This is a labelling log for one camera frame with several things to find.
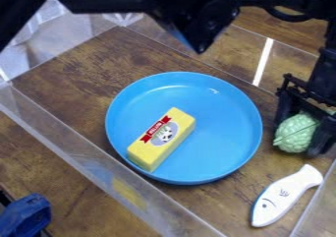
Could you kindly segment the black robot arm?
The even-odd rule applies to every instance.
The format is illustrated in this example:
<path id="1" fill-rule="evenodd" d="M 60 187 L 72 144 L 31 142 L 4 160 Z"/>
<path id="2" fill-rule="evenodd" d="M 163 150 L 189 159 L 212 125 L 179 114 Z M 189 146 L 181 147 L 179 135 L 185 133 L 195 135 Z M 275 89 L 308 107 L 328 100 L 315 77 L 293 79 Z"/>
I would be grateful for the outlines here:
<path id="1" fill-rule="evenodd" d="M 4 50 L 47 0 L 0 0 L 0 51 Z M 320 122 L 305 154 L 315 157 L 336 145 L 336 114 L 313 106 L 336 107 L 336 0 L 57 0 L 73 14 L 144 13 L 196 53 L 204 53 L 243 7 L 257 7 L 276 19 L 328 23 L 325 45 L 308 80 L 291 74 L 277 89 L 275 123 L 300 111 Z"/>

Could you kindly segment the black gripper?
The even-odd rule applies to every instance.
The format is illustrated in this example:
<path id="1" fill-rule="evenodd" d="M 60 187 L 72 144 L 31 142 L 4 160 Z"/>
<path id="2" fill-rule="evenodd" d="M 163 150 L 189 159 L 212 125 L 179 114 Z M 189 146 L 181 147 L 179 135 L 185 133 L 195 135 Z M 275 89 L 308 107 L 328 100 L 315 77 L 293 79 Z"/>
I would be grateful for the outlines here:
<path id="1" fill-rule="evenodd" d="M 336 116 L 328 115 L 307 100 L 311 98 L 327 106 L 336 107 L 336 49 L 321 48 L 308 81 L 284 74 L 283 85 L 277 88 L 279 105 L 275 128 L 300 111 L 315 117 L 317 122 L 305 154 L 317 157 L 325 154 L 336 143 Z"/>

